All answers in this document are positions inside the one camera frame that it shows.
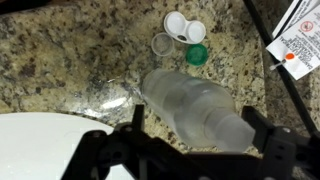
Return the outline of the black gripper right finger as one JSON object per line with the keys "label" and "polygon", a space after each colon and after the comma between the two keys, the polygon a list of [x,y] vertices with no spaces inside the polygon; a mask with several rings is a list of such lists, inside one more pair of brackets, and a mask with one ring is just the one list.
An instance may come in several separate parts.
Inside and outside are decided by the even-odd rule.
{"label": "black gripper right finger", "polygon": [[295,167],[320,180],[318,131],[305,137],[288,127],[275,126],[252,106],[244,106],[241,116],[255,130],[252,144],[263,154],[258,180],[291,180]]}

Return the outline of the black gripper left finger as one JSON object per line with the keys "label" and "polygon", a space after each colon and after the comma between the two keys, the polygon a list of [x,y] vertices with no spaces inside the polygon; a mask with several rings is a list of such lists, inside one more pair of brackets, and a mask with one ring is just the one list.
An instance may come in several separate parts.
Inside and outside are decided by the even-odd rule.
{"label": "black gripper left finger", "polygon": [[135,180],[183,180],[183,156],[144,133],[143,125],[144,106],[136,105],[132,121],[117,125],[112,133],[84,133],[61,180],[105,180],[116,165],[122,165]]}

